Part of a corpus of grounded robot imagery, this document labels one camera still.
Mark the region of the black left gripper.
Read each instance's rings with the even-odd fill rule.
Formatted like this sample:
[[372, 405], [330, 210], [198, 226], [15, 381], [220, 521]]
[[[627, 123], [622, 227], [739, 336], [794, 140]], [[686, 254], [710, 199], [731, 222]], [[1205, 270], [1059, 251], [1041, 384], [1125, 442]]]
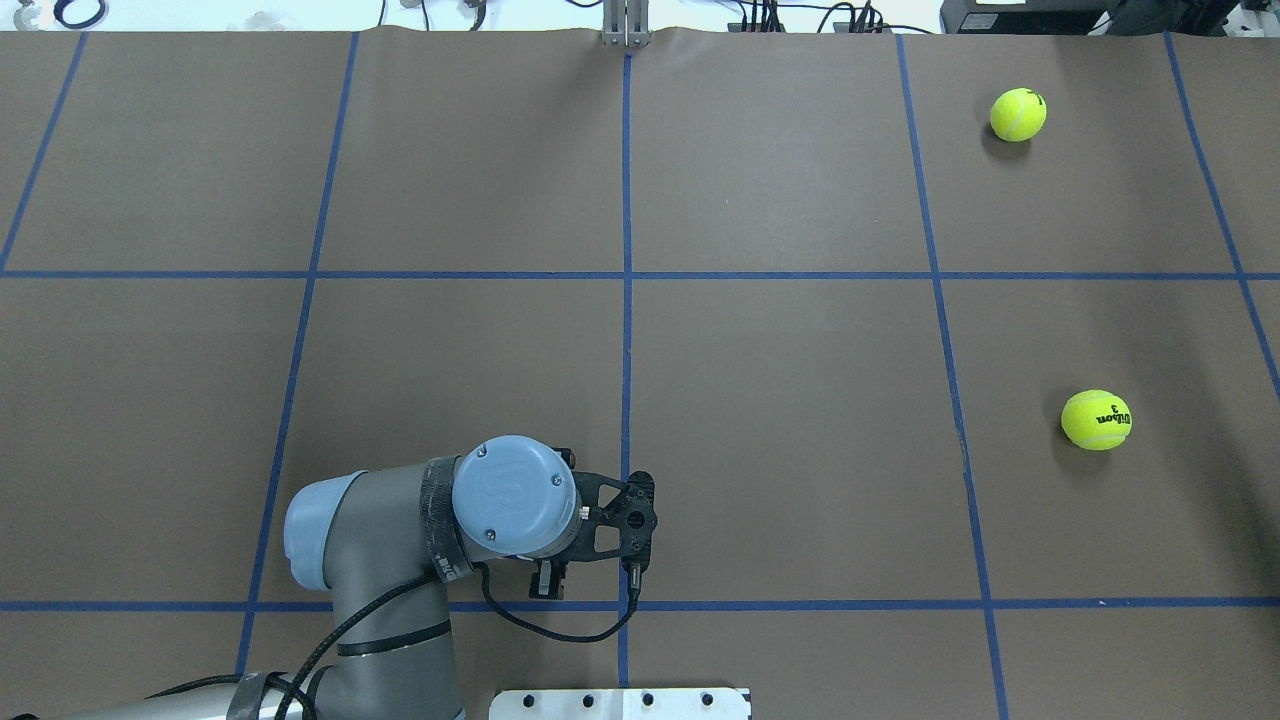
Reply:
[[658, 527], [658, 520], [641, 520], [641, 501], [655, 498], [653, 475], [632, 471], [625, 488], [608, 477], [576, 473], [571, 448], [549, 448], [536, 460], [549, 479], [534, 484], [520, 521], [520, 556], [536, 565], [529, 597], [562, 600], [570, 564], [608, 559], [618, 559], [628, 587], [639, 588]]

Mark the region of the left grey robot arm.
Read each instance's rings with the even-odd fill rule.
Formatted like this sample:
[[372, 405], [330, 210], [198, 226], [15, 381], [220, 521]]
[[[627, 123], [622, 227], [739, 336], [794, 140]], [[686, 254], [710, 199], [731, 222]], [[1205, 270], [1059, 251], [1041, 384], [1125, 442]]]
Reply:
[[490, 610], [562, 642], [497, 602], [492, 564], [532, 562], [530, 596], [558, 600], [571, 564], [617, 560], [631, 618], [655, 528], [650, 474], [581, 471], [526, 436], [315, 482], [291, 501], [283, 543], [294, 580], [330, 596], [335, 628], [300, 669], [206, 676], [91, 717], [463, 719], [448, 584], [479, 575]]

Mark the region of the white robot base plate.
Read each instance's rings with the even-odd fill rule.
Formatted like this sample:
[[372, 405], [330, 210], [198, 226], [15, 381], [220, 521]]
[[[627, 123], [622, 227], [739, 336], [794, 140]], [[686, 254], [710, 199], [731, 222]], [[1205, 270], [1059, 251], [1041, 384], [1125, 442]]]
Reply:
[[748, 689], [591, 688], [503, 691], [489, 719], [751, 719]]

